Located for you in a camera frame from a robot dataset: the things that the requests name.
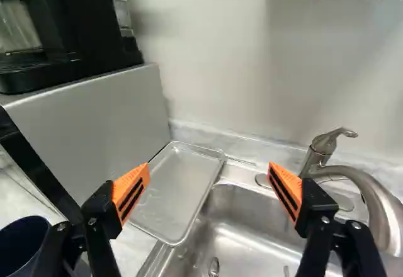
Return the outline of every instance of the screw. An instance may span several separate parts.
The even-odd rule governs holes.
[[[94,223],[96,223],[96,218],[95,218],[95,217],[91,217],[91,218],[88,220],[88,225],[94,225]]]
[[[59,225],[57,226],[57,228],[56,228],[56,230],[57,230],[58,232],[63,231],[64,229],[65,229],[65,223],[64,223],[64,222],[62,222],[61,224],[59,224]]]
[[[354,229],[361,230],[361,225],[358,222],[353,222],[351,225]]]
[[[328,224],[330,223],[330,220],[326,216],[322,216],[322,222]]]

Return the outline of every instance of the white wall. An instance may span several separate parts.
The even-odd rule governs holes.
[[[174,118],[403,158],[403,2],[130,0]]]

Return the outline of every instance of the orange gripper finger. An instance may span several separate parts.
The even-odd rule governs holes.
[[[122,225],[126,222],[149,182],[150,172],[146,162],[113,182],[112,202],[116,206]]]
[[[269,163],[268,180],[295,225],[302,203],[302,180],[274,162]]]

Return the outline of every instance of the sink drain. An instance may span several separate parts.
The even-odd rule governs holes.
[[[208,267],[208,277],[219,277],[220,274],[220,262],[217,257],[213,257]]]

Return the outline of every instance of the kitchen faucet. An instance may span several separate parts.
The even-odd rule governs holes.
[[[317,182],[349,179],[361,191],[369,213],[369,228],[377,247],[387,253],[403,257],[403,205],[373,176],[354,167],[326,166],[336,150],[339,135],[357,137],[344,127],[318,135],[309,146],[300,178]]]

